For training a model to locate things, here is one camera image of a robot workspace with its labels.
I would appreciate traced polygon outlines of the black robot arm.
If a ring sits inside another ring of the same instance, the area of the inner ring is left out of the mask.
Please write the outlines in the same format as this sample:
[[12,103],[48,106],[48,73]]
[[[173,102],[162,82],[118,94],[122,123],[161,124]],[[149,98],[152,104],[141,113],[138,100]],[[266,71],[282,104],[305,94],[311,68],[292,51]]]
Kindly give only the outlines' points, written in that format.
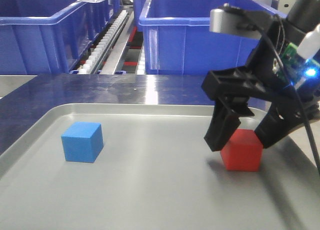
[[209,71],[202,89],[215,102],[204,137],[220,151],[240,125],[253,116],[249,98],[271,106],[255,129],[268,148],[296,129],[320,119],[320,0],[297,0],[286,17],[224,4],[210,13],[212,32],[259,37],[242,66]]

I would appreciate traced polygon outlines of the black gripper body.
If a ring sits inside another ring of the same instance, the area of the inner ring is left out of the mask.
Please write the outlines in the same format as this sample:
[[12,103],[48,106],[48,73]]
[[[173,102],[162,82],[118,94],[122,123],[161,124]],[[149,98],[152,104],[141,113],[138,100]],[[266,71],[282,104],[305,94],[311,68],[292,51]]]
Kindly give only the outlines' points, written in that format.
[[288,79],[280,55],[288,44],[297,46],[297,54],[308,60],[319,51],[310,32],[318,29],[317,13],[290,13],[285,18],[268,13],[246,13],[248,19],[261,33],[257,46],[251,51],[243,66],[209,71],[202,88],[211,100],[222,96],[245,96],[263,99],[271,103],[302,103],[308,119],[318,120],[319,99],[313,88],[295,89],[286,85],[274,73],[274,59]]

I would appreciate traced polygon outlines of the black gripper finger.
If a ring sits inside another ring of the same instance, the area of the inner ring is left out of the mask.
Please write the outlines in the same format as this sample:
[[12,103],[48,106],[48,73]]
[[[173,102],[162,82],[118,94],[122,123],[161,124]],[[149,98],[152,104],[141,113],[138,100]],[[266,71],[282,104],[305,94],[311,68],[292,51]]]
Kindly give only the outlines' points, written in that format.
[[296,102],[271,103],[254,132],[263,147],[269,148],[303,125],[303,117]]
[[220,151],[240,126],[241,117],[254,116],[248,107],[249,97],[222,96],[216,98],[214,111],[204,140],[211,151]]

